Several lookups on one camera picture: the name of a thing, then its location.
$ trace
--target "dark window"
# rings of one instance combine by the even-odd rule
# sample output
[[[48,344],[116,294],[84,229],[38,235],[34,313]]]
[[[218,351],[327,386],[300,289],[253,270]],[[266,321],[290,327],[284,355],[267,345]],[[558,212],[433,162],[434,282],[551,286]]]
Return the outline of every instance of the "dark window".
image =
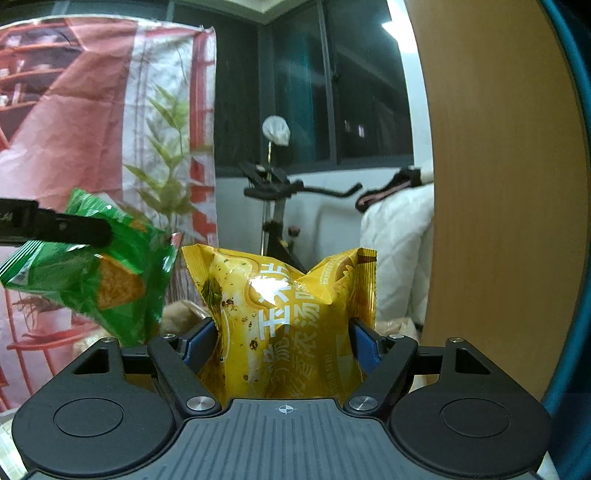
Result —
[[[166,20],[168,2],[142,2],[137,0],[116,1],[109,0],[71,0],[67,13],[72,14],[103,14],[123,15],[126,17],[149,18]]]
[[[382,26],[391,20],[388,4],[331,0],[328,5],[339,158],[412,153],[400,51]]]
[[[213,27],[217,41],[214,146],[216,167],[256,162],[261,156],[258,26],[188,5],[176,5],[174,21]]]
[[[291,129],[290,146],[275,149],[274,161],[294,166],[328,160],[326,78],[316,5],[274,21],[271,32],[273,113]]]
[[[51,15],[54,2],[19,2],[13,7],[0,9],[0,25],[30,20],[31,18]]]

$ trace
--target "snack bag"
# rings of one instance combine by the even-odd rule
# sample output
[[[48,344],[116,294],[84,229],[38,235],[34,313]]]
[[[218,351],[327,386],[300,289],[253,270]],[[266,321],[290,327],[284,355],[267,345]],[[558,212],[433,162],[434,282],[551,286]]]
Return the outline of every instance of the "snack bag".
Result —
[[[107,220],[113,241],[102,249],[27,242],[0,268],[0,282],[96,320],[122,346],[145,343],[159,330],[178,234],[171,241],[162,230],[79,189],[65,213]]]
[[[306,275],[273,258],[205,245],[183,253],[218,331],[200,379],[222,404],[232,397],[342,402],[361,383],[349,318],[374,325],[374,250],[328,257]]]

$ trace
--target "wooden panel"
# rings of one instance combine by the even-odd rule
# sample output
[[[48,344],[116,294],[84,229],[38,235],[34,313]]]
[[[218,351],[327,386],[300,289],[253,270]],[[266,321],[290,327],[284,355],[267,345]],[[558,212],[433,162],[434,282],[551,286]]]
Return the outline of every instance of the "wooden panel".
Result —
[[[589,154],[535,0],[406,0],[427,88],[434,259],[423,343],[472,342],[541,398],[586,259]]]

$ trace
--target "gray ribbed plate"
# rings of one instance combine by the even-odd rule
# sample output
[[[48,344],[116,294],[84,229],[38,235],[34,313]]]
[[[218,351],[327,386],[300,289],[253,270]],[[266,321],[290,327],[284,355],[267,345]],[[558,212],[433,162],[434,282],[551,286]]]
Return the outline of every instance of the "gray ribbed plate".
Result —
[[[33,474],[31,480],[50,477]],[[396,450],[382,424],[334,400],[235,400],[190,420],[175,444],[125,480],[436,480]],[[520,479],[532,478],[523,475]]]

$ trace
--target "orange chip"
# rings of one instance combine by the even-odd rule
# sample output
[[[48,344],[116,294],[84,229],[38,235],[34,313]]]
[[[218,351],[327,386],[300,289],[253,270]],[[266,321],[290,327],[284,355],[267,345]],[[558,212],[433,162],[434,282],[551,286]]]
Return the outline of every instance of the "orange chip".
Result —
[[[104,255],[100,259],[99,310],[112,309],[139,300],[145,295],[142,278],[120,262]]]

